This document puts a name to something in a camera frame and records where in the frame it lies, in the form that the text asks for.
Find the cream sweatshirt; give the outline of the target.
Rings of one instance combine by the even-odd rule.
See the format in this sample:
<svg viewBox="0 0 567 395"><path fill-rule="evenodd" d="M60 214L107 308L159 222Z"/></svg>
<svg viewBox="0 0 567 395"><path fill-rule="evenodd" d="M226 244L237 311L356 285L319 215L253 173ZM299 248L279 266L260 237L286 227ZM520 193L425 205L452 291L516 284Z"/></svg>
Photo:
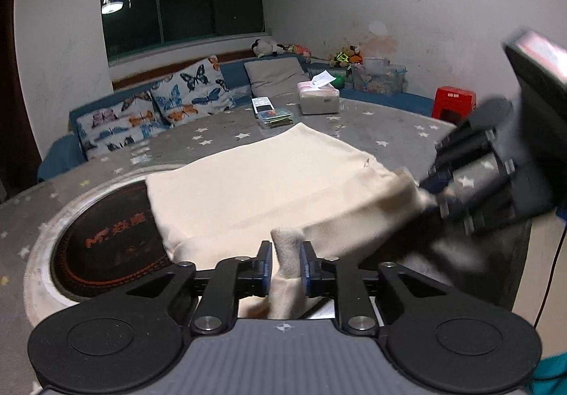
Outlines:
<svg viewBox="0 0 567 395"><path fill-rule="evenodd" d="M296 318L313 306L301 284L300 246L360 262L432 197L406 169L304 124L146 179L163 246L174 262L213 268L272 242L269 293L240 302L242 317Z"/></svg>

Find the white tissue box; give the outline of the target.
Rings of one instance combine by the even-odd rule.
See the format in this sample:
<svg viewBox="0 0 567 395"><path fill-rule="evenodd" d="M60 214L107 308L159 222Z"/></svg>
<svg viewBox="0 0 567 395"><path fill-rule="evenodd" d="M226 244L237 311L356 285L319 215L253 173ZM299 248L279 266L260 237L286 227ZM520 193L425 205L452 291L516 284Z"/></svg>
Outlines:
<svg viewBox="0 0 567 395"><path fill-rule="evenodd" d="M297 83L299 107L304 116L336 114L339 111L339 90L332 86L335 77L328 71L316 74L309 81Z"/></svg>

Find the yellow plush toys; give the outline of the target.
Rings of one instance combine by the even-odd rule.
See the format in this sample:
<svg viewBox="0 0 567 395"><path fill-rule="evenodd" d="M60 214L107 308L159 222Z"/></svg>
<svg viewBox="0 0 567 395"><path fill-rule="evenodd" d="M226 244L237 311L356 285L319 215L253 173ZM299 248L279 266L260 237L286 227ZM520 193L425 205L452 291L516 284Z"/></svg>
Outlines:
<svg viewBox="0 0 567 395"><path fill-rule="evenodd" d="M362 64L363 57L359 46L344 47L341 51L336 53L331 61L331 67L347 68L351 65Z"/></svg>

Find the blue corner sofa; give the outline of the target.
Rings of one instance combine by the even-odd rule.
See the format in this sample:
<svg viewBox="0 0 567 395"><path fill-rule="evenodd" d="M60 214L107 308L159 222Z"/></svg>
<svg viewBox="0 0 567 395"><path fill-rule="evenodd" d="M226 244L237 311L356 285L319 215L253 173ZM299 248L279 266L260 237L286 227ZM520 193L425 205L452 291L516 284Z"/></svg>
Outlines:
<svg viewBox="0 0 567 395"><path fill-rule="evenodd" d="M432 103L425 97L373 95L349 87L340 90L332 113L306 115L293 79L278 84L269 97L291 121L270 127L256 118L251 82L285 65L300 74L311 68L295 56L229 63L210 56L165 78L85 104L70 112L70 132L52 144L38 179L47 181L89 160L101 162L113 151L129 167L189 162L298 124L375 154L386 166L405 166L423 177L434 160L435 144L452 128L431 118Z"/></svg>

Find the right butterfly pillow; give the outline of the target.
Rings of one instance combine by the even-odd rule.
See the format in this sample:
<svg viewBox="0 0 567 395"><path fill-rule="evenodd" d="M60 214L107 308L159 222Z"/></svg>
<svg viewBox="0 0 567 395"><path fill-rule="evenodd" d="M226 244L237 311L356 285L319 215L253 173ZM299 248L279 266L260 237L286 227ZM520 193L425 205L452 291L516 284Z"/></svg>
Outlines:
<svg viewBox="0 0 567 395"><path fill-rule="evenodd" d="M162 117L175 126L216 115L235 106L215 55L158 81L151 93Z"/></svg>

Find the clear plastic toy box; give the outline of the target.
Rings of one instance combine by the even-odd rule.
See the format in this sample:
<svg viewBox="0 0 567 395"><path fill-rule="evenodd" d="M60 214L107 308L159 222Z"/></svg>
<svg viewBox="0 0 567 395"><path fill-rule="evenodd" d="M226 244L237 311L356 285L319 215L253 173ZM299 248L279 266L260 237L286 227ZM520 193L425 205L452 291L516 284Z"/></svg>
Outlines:
<svg viewBox="0 0 567 395"><path fill-rule="evenodd" d="M259 124L265 128L274 128L278 126L292 124L293 114L285 108L276 108L259 112Z"/></svg>

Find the grey cushion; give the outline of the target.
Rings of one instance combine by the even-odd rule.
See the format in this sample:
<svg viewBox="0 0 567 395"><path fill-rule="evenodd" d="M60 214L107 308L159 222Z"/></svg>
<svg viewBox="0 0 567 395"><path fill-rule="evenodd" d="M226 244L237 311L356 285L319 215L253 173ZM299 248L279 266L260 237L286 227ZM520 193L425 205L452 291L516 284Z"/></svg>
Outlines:
<svg viewBox="0 0 567 395"><path fill-rule="evenodd" d="M296 57L259 59L246 62L244 68L254 97L296 93L298 83L309 81Z"/></svg>

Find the left butterfly pillow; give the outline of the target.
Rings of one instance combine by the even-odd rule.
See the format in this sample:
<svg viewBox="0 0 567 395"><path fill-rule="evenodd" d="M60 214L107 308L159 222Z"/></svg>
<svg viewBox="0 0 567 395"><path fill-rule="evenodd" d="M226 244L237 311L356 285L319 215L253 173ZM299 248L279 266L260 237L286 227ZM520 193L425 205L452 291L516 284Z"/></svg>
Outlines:
<svg viewBox="0 0 567 395"><path fill-rule="evenodd" d="M155 137L168 128L149 92L77 119L79 140L88 160Z"/></svg>

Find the clear storage bin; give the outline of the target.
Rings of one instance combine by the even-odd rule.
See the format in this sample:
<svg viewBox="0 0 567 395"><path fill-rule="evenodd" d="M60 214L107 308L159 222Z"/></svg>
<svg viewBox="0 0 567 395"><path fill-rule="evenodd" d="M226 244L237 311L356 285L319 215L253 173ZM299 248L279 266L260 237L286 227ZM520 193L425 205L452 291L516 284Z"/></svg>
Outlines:
<svg viewBox="0 0 567 395"><path fill-rule="evenodd" d="M386 58L364 58L361 64L352 66L355 90L394 95L405 90L406 67L393 64Z"/></svg>

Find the panda plush toy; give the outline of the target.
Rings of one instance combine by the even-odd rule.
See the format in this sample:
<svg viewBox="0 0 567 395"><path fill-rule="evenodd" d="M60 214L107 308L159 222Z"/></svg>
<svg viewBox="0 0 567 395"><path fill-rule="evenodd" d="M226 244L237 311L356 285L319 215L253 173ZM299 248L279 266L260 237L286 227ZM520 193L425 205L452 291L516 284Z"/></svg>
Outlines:
<svg viewBox="0 0 567 395"><path fill-rule="evenodd" d="M277 43L271 39L257 39L251 46L251 50L258 58L262 57L277 57L286 53L284 45Z"/></svg>

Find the white remote control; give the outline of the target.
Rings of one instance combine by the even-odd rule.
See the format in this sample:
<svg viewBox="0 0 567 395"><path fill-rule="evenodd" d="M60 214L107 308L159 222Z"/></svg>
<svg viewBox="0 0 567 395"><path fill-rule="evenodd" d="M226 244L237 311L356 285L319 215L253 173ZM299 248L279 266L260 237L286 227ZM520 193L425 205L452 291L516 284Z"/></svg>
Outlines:
<svg viewBox="0 0 567 395"><path fill-rule="evenodd" d="M259 113L274 109L274 106L268 97L253 97L252 107L255 116L258 116Z"/></svg>

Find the black induction cooktop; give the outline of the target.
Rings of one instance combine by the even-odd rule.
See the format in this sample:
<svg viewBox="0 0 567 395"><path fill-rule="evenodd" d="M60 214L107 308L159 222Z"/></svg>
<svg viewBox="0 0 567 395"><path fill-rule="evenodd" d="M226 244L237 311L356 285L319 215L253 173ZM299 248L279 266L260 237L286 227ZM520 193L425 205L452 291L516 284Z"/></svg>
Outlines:
<svg viewBox="0 0 567 395"><path fill-rule="evenodd" d="M122 186L79 212L50 260L54 285L82 301L171 265L143 180Z"/></svg>

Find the red plastic stool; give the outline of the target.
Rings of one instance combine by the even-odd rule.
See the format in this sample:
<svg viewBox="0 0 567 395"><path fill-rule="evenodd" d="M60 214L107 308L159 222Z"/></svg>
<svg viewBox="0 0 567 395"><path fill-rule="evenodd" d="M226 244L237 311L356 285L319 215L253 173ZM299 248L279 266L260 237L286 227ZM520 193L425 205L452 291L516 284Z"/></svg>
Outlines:
<svg viewBox="0 0 567 395"><path fill-rule="evenodd" d="M434 96L432 117L450 124L460 124L476 108L476 94L452 86L439 87Z"/></svg>

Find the green round toy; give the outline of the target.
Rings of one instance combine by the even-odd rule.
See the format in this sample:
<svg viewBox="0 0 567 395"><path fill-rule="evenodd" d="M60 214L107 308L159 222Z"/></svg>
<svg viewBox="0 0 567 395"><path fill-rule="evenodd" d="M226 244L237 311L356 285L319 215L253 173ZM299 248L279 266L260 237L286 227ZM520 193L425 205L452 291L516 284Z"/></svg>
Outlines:
<svg viewBox="0 0 567 395"><path fill-rule="evenodd" d="M332 81L332 86L335 87L336 89L343 89L348 81L348 75L347 74L339 74L335 76L335 79Z"/></svg>

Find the butterfly pillow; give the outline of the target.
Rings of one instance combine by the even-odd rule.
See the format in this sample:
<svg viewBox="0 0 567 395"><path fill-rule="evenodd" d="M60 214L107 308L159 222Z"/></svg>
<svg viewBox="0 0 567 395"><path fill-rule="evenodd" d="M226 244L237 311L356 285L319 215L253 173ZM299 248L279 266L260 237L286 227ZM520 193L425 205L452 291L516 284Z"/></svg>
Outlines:
<svg viewBox="0 0 567 395"><path fill-rule="evenodd" d="M162 117L175 126L216 115L235 106L215 55L158 81L151 93Z"/></svg>
<svg viewBox="0 0 567 395"><path fill-rule="evenodd" d="M155 137L168 128L149 92L77 119L79 140L88 160Z"/></svg>

